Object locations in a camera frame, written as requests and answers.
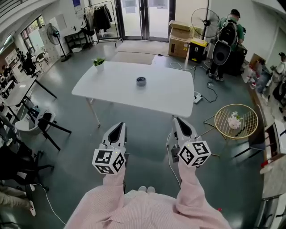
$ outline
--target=power cable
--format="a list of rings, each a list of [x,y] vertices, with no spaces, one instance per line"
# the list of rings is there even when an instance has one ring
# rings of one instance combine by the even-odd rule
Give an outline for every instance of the power cable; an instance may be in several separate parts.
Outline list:
[[[51,203],[50,203],[50,201],[49,201],[48,195],[47,195],[47,193],[46,193],[46,190],[45,190],[44,188],[43,188],[43,190],[45,191],[46,199],[48,200],[49,205],[50,205],[50,208],[52,209],[53,213],[55,214],[55,216],[58,217],[58,219],[59,219],[63,224],[65,224],[65,223],[61,220],[61,218],[54,212],[54,210],[53,210],[53,208],[52,208],[52,205],[51,205]]]
[[[170,137],[170,136],[171,136],[171,134],[168,135],[167,141],[166,141],[166,148],[167,148],[167,152],[168,152],[169,166],[170,166],[170,169],[172,170],[172,172],[174,173],[175,178],[176,178],[177,181],[178,181],[179,187],[181,187],[180,181],[179,181],[178,177],[176,176],[176,174],[175,174],[173,168],[171,167],[171,163],[170,163],[170,156],[169,156],[169,149],[168,149],[168,140],[169,140],[169,137]]]
[[[179,68],[175,68],[175,67],[173,66],[173,64],[178,64],[178,65],[179,65]],[[182,70],[182,71],[190,71],[190,70],[195,69],[194,72],[193,72],[193,84],[195,84],[195,81],[194,81],[195,78],[196,78],[195,71],[196,71],[197,67],[203,68],[203,69],[205,69],[205,70],[208,71],[208,69],[206,69],[206,68],[203,67],[203,66],[199,66],[199,65],[194,66],[194,67],[189,68],[189,69],[183,69],[183,67],[181,66],[181,64],[180,64],[180,63],[177,63],[177,62],[172,62],[172,63],[170,63],[170,66],[171,66],[172,68],[174,68],[174,69],[178,69],[178,70]],[[202,97],[205,98],[209,103],[212,103],[212,102],[215,102],[215,101],[217,100],[218,95],[217,95],[217,93],[215,92],[214,89],[212,89],[212,88],[209,87],[209,84],[210,84],[210,83],[212,83],[212,80],[209,81],[209,82],[207,82],[206,87],[207,87],[208,89],[212,90],[212,91],[215,93],[215,99],[212,100],[212,101],[210,101],[210,100],[208,100],[205,96],[202,95]]]

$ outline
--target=cap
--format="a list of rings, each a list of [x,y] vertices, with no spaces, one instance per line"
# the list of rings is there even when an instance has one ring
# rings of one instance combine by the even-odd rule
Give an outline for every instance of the cap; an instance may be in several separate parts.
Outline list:
[[[286,57],[286,55],[285,55],[284,52],[280,52],[280,53],[279,53],[279,56],[281,56],[281,57]]]
[[[231,10],[231,14],[234,14],[234,15],[236,15],[236,16],[238,16],[240,18],[240,13],[238,12],[237,9],[232,9]]]

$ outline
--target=clothing rack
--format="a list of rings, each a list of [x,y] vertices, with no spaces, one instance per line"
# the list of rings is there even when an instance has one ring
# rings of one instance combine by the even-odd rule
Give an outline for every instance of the clothing rack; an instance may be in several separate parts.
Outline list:
[[[118,22],[118,21],[115,19],[114,10],[113,10],[113,4],[112,4],[111,1],[109,1],[109,0],[108,0],[108,1],[103,1],[103,2],[100,2],[100,3],[96,3],[96,4],[92,4],[92,5],[90,5],[90,6],[87,6],[87,7],[84,8],[84,14],[85,14],[85,9],[86,9],[86,8],[90,8],[90,7],[92,7],[92,6],[95,7],[95,6],[97,6],[97,5],[103,5],[103,3],[107,3],[107,2],[110,2],[110,3],[111,3],[112,15],[113,15],[114,23],[115,23],[115,29],[116,29],[117,38],[98,38],[97,32],[95,31],[95,34],[96,34],[97,40],[98,40],[98,42],[97,42],[97,41],[96,41],[96,42],[97,42],[97,43],[99,43],[100,41],[101,41],[101,42],[113,42],[115,39],[118,40],[118,41],[122,41],[122,42],[123,42],[123,39],[120,38],[119,35],[118,35],[118,29],[117,29],[117,25],[116,25],[116,22]],[[89,40],[92,41],[92,43],[94,43],[92,36],[89,35],[88,37],[89,37]]]

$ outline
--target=white chair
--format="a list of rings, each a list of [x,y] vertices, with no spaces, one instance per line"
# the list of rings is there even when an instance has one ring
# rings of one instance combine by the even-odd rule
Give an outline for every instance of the white chair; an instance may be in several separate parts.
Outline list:
[[[43,118],[45,113],[51,113],[50,120],[46,120]],[[34,120],[35,122],[33,122],[34,117],[31,115],[31,111],[28,111],[23,119],[15,123],[15,128],[19,131],[30,133],[31,135],[38,135],[40,133],[43,133],[46,139],[49,139],[50,142],[58,150],[61,150],[60,147],[54,142],[54,140],[48,135],[47,131],[51,126],[54,126],[67,133],[71,133],[71,131],[56,125],[57,122],[55,121],[55,117],[56,117],[55,113],[52,112],[51,110],[41,109],[40,113],[37,115],[37,118]],[[44,130],[41,129],[39,127],[39,123],[47,124],[46,128]]]

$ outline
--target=robotic arm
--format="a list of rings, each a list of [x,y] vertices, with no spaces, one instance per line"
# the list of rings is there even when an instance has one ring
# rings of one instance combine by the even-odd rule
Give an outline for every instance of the robotic arm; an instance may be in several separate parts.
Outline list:
[[[173,119],[173,128],[168,144],[174,142],[172,157],[174,162],[179,157],[187,167],[200,166],[211,155],[210,149],[200,136],[197,135],[194,127],[181,118]],[[101,174],[117,174],[122,168],[126,159],[127,129],[125,123],[118,123],[112,126],[103,136],[99,148],[94,150],[93,166]]]
[[[172,125],[167,145],[176,141],[171,149],[173,162],[178,162],[181,158],[187,167],[200,166],[205,163],[211,155],[210,148],[206,141],[197,135],[195,128],[178,117],[173,119]]]
[[[99,148],[94,150],[93,166],[101,174],[117,174],[126,162],[125,143],[127,129],[125,123],[117,123],[104,135]]]

